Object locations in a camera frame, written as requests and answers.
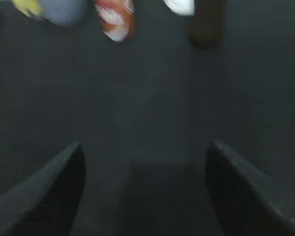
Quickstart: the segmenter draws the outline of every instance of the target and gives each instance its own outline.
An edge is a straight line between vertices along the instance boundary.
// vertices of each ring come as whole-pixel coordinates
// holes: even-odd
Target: brown object
[[[226,0],[195,0],[195,14],[192,18],[189,39],[201,48],[220,44],[224,30]]]

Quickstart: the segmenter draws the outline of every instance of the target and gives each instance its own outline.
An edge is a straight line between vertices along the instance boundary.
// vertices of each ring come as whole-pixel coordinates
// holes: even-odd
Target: yellow object
[[[39,0],[12,0],[14,6],[28,17],[40,16],[43,13]]]

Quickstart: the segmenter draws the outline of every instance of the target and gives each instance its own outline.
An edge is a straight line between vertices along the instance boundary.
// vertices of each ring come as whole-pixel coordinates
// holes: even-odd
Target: gray ball
[[[56,26],[70,27],[87,14],[88,0],[40,0],[43,16]]]

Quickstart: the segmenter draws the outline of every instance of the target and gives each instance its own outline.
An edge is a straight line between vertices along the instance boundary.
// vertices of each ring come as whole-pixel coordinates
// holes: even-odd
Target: gray floor
[[[136,38],[118,46],[95,14],[60,30],[0,3],[0,193],[80,141],[88,178],[72,235],[98,235],[131,163],[203,173],[216,138],[295,188],[295,0],[231,0],[211,52],[188,44],[189,19],[161,0],[135,6]]]

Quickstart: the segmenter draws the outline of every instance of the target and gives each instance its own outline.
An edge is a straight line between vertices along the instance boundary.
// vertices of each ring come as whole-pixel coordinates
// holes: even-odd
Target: red and white package
[[[115,42],[124,42],[134,34],[132,0],[95,0],[104,33]]]

